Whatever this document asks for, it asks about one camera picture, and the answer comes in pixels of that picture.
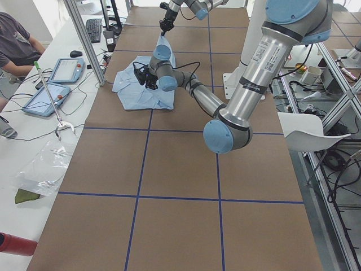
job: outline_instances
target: keyboard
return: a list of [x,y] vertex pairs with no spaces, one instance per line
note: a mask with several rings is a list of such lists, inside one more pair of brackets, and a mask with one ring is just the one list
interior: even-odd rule
[[86,20],[85,29],[88,32],[91,43],[100,42],[100,36],[102,35],[102,20],[101,19]]

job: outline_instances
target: dark green cloth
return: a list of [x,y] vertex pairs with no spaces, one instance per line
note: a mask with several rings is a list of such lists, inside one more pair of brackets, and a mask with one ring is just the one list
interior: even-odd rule
[[29,200],[36,200],[40,198],[39,194],[30,192],[30,191],[26,191],[23,189],[18,189],[17,193],[15,195],[15,204],[21,203],[21,202],[27,202]]

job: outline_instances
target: blue and white device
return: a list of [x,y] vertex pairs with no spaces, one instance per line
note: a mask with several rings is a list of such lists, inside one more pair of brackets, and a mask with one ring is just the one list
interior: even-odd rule
[[59,58],[50,75],[49,82],[73,84],[79,80],[84,65],[82,58]]
[[[64,102],[70,93],[69,86],[48,82],[47,87],[50,91],[52,100],[58,107]],[[49,96],[47,95],[44,86],[35,93],[35,95],[24,105],[21,110],[26,113],[43,117],[48,117],[54,113],[54,107],[49,100]]]

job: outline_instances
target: light blue towel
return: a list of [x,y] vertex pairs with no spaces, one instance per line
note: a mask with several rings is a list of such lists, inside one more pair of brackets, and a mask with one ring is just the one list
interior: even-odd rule
[[[159,44],[170,45],[165,37],[160,37]],[[149,64],[150,56],[137,56],[134,61],[143,64]],[[170,62],[175,67],[175,57],[171,54]],[[126,110],[137,109],[173,109],[174,91],[162,91],[161,89],[147,89],[145,85],[141,86],[134,75],[133,62],[124,70],[117,73],[113,85],[113,92],[118,97]]]

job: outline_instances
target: red cylinder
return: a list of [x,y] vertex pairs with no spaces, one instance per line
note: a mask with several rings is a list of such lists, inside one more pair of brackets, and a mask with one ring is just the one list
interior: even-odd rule
[[38,242],[17,237],[11,234],[0,233],[0,252],[22,256],[32,256]]

